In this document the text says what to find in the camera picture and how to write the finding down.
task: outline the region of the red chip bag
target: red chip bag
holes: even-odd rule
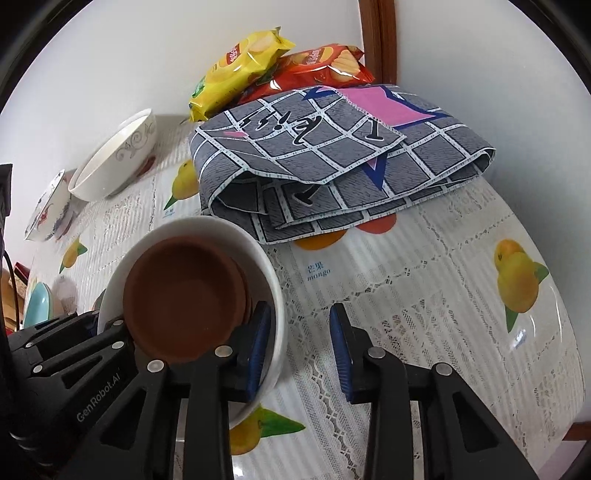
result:
[[[331,43],[314,50],[286,55],[244,90],[238,105],[294,88],[326,85],[352,87],[374,81],[359,63],[363,52],[354,46]]]

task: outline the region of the yellow chip bag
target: yellow chip bag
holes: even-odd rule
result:
[[[189,102],[191,121],[208,120],[230,100],[261,77],[295,44],[275,30],[247,36],[211,67],[201,79]]]

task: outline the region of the folded cloth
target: folded cloth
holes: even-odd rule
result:
[[[199,125],[190,146],[203,206],[263,244],[390,215],[465,184],[495,154],[395,85],[281,92]]]

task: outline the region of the snack package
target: snack package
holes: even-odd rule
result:
[[[338,43],[286,55],[247,88],[237,104],[294,88],[314,85],[352,87],[371,83],[374,76],[359,63],[362,56],[363,51],[357,47]]]
[[[294,46],[279,36],[279,27],[248,35],[219,59],[195,88],[189,102],[191,121],[208,120],[218,113]]]

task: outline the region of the light blue dish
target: light blue dish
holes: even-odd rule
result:
[[[49,288],[42,282],[35,285],[27,311],[25,313],[25,320],[23,322],[23,328],[31,327],[37,323],[45,322],[49,320],[51,316],[51,294]]]

